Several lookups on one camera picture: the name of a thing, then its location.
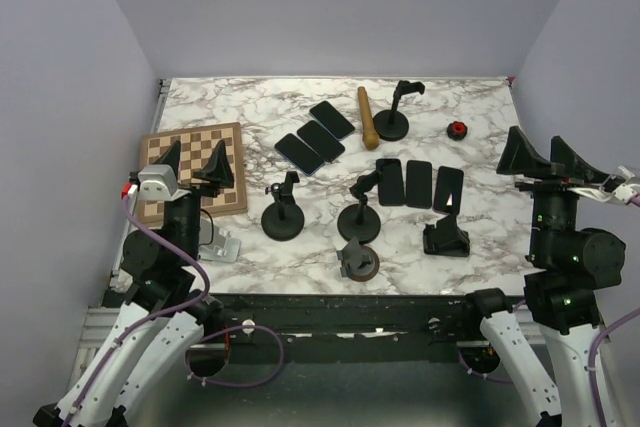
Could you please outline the round wooden base stand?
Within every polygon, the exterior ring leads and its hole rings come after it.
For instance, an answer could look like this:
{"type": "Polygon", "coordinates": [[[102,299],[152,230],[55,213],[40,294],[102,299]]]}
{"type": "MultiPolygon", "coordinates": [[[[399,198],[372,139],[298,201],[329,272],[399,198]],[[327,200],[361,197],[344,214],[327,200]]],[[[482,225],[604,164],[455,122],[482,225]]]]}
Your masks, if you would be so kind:
{"type": "Polygon", "coordinates": [[[340,262],[340,273],[356,282],[367,282],[374,278],[380,268],[380,259],[370,247],[361,244],[357,237],[350,239],[345,247],[336,252],[340,262]]]}

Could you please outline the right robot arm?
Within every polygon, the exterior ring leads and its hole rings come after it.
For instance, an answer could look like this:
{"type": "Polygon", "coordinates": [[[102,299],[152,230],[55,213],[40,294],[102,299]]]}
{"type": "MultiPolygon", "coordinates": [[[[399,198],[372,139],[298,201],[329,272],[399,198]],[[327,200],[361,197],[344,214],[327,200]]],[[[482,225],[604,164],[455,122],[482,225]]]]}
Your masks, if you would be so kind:
{"type": "Polygon", "coordinates": [[[625,167],[606,173],[589,165],[561,137],[544,159],[518,126],[510,128],[496,172],[522,175],[516,188],[533,200],[524,300],[548,350],[545,369],[525,338],[506,295],[475,291],[460,314],[462,331],[485,338],[498,354],[532,426],[621,426],[616,399],[600,353],[609,334],[637,317],[632,312],[605,326],[595,293],[620,285],[626,245],[597,228],[577,229],[580,198],[638,205],[639,177],[625,167]]]}

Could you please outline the teal phone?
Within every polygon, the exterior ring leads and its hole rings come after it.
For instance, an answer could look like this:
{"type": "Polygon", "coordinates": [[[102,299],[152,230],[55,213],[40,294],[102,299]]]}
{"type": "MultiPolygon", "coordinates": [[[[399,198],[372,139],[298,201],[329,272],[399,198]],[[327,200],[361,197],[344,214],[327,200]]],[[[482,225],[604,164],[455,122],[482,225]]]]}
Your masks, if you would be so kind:
{"type": "Polygon", "coordinates": [[[312,107],[310,115],[337,140],[343,140],[355,131],[354,125],[328,101],[312,107]]]}

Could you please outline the wooden chessboard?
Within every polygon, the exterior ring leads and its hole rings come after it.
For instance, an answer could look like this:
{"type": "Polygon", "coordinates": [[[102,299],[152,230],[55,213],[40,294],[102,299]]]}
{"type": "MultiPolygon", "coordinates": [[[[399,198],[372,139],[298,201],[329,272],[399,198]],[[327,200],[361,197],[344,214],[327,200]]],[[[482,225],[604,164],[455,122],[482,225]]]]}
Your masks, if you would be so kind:
{"type": "Polygon", "coordinates": [[[225,142],[226,154],[234,175],[234,187],[224,189],[214,199],[203,198],[201,208],[212,217],[243,214],[248,211],[244,147],[239,122],[165,131],[143,136],[139,168],[157,161],[175,141],[181,142],[178,161],[178,182],[200,183],[193,172],[206,165],[216,144],[225,142]]]}

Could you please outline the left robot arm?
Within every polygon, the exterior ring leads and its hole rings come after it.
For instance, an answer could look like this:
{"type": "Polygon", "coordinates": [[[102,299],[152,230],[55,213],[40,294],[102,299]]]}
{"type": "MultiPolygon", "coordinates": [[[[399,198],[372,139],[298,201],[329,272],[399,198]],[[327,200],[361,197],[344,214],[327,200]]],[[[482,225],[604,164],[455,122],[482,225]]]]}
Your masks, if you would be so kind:
{"type": "Polygon", "coordinates": [[[57,403],[42,406],[36,426],[125,426],[142,397],[197,340],[222,327],[198,263],[201,200],[234,185],[226,145],[219,141],[194,182],[177,180],[182,144],[131,174],[123,208],[133,232],[122,246],[121,270],[132,278],[117,318],[89,367],[57,403]]]}

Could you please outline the red black knob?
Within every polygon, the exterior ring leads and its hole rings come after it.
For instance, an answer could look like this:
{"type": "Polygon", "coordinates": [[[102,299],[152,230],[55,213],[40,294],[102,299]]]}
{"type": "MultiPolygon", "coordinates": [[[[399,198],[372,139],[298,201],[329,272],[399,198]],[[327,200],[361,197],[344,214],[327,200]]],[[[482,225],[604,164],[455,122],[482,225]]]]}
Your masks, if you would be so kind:
{"type": "Polygon", "coordinates": [[[447,136],[454,141],[463,140],[468,134],[468,127],[460,121],[451,122],[446,129],[447,136]]]}

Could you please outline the black pole stand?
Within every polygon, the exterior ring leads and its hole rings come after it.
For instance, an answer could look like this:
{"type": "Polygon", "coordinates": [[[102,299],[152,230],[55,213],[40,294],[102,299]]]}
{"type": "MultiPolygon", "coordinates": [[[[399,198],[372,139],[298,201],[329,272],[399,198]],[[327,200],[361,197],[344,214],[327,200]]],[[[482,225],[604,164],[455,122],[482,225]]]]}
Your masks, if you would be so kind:
{"type": "Polygon", "coordinates": [[[292,240],[304,227],[304,213],[293,195],[293,187],[299,182],[298,173],[288,171],[283,182],[273,183],[265,188],[265,194],[273,197],[273,203],[263,211],[261,227],[273,240],[292,240]]]}
{"type": "Polygon", "coordinates": [[[381,172],[376,169],[359,176],[349,188],[357,203],[345,207],[338,216],[337,228],[344,240],[356,239],[360,244],[367,244],[379,235],[381,220],[378,213],[368,205],[367,193],[378,185],[380,180],[381,172]]]}
{"type": "Polygon", "coordinates": [[[380,138],[385,141],[399,141],[409,131],[409,122],[404,114],[398,111],[400,100],[403,96],[425,92],[425,85],[420,82],[400,80],[394,90],[391,108],[378,112],[374,118],[374,127],[380,138]]]}

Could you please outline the black folding stand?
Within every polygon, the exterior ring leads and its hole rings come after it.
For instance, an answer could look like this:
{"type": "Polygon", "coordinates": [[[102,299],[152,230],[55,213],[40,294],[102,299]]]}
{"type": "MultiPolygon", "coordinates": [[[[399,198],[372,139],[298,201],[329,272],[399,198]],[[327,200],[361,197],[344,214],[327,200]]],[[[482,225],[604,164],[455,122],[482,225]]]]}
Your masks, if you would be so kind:
{"type": "Polygon", "coordinates": [[[466,258],[470,255],[469,234],[458,226],[456,215],[447,215],[425,225],[423,250],[427,255],[466,258]]]}

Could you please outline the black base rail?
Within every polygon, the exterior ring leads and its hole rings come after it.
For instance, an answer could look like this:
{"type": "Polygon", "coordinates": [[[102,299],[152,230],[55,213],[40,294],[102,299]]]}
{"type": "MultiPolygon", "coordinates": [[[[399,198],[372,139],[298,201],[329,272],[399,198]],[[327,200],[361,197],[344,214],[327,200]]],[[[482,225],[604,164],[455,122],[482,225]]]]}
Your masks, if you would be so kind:
{"type": "Polygon", "coordinates": [[[462,296],[218,294],[207,335],[186,353],[194,371],[226,365],[455,363],[480,367],[499,359],[474,329],[462,296]]]}

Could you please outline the silver phone stand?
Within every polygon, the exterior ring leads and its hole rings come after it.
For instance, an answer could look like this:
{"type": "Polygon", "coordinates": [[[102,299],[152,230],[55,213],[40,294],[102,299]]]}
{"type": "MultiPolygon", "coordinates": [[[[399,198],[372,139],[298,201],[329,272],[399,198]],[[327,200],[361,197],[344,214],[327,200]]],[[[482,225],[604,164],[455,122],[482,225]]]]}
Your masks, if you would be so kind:
{"type": "Polygon", "coordinates": [[[209,262],[234,263],[240,253],[241,240],[210,220],[200,219],[198,256],[209,262]]]}

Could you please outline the black phone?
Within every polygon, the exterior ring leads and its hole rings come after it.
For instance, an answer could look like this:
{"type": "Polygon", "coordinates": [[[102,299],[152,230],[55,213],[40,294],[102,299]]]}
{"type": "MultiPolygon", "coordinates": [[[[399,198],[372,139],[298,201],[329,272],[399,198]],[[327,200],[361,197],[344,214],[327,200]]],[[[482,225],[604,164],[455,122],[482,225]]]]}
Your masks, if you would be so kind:
{"type": "Polygon", "coordinates": [[[297,130],[298,137],[325,162],[333,162],[345,152],[345,147],[317,121],[306,122],[297,130]]]}

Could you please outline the wooden rolling pin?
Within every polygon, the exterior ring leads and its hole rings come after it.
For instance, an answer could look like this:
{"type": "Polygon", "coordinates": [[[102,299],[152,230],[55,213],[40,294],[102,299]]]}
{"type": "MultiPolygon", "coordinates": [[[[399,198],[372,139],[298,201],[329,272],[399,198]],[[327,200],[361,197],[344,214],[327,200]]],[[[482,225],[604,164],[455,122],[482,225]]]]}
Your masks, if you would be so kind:
{"type": "Polygon", "coordinates": [[[367,150],[375,150],[380,143],[379,134],[375,128],[369,97],[363,86],[357,88],[357,98],[362,123],[362,142],[367,150]]]}

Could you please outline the blue phone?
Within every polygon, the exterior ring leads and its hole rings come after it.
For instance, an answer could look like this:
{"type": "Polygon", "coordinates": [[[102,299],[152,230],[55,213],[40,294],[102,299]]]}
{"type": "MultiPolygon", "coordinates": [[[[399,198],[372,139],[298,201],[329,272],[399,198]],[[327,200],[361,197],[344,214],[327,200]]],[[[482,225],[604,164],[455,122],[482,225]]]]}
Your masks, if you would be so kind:
{"type": "Polygon", "coordinates": [[[324,160],[319,154],[291,133],[277,141],[274,148],[306,176],[313,175],[324,165],[324,160]]]}

